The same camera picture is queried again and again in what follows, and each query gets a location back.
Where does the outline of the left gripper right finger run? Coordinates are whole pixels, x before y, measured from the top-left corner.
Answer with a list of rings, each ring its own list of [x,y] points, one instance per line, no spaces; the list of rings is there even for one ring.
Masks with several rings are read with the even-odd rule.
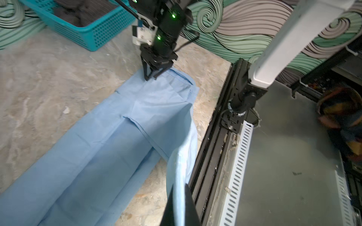
[[[185,226],[201,226],[189,186],[185,185]]]

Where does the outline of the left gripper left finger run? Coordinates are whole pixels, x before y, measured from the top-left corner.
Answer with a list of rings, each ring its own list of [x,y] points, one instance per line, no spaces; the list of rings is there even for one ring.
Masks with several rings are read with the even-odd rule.
[[[160,226],[175,226],[173,213],[173,187],[171,188]]]

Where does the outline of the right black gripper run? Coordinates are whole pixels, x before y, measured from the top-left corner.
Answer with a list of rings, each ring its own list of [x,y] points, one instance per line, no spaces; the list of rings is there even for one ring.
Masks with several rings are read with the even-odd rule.
[[[187,8],[191,1],[129,1],[137,11],[137,26],[158,27],[153,45],[141,44],[141,60],[144,79],[152,77],[151,68],[159,68],[153,75],[157,79],[173,66],[177,59],[175,47],[182,29],[193,22],[191,11]]]

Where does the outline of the light blue long sleeve shirt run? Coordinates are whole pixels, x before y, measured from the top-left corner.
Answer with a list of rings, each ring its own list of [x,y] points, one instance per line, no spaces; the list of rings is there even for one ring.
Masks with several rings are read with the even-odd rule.
[[[136,72],[1,194],[3,226],[112,226],[160,159],[175,225],[198,152],[199,88],[174,68]]]

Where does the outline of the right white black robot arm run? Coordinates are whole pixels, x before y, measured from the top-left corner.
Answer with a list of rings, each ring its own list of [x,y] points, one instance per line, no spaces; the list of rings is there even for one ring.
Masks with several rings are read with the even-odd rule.
[[[246,60],[226,107],[240,115],[286,68],[307,73],[362,33],[358,1],[129,1],[125,9],[147,30],[138,42],[145,80],[173,66],[180,36],[230,62]]]

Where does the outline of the teal plastic basket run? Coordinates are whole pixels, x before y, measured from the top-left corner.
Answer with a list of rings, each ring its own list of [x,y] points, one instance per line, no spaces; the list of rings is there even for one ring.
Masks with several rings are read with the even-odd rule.
[[[110,2],[117,8],[89,26],[77,27],[54,15],[53,9],[58,6],[55,1],[21,1],[50,29],[89,51],[98,50],[135,21],[126,9],[115,1]]]

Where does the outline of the dark grey shirt in basket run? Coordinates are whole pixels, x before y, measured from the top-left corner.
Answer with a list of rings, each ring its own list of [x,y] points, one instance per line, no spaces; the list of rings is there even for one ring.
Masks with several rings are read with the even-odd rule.
[[[86,27],[117,8],[110,1],[98,0],[63,0],[55,3],[54,15],[76,27]]]

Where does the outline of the colourful clutter beyond table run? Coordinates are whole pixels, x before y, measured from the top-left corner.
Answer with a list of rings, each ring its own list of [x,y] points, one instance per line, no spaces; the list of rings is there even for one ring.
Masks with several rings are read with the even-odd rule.
[[[326,91],[317,102],[319,122],[334,147],[353,161],[362,161],[362,96],[349,86]]]

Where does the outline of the black front mounting rail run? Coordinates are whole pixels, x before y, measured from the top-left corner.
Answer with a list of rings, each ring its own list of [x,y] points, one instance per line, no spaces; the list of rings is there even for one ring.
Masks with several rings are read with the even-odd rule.
[[[231,65],[200,146],[189,181],[198,226],[206,225],[226,153],[256,102],[256,94],[246,90],[248,69],[249,62],[243,59]]]

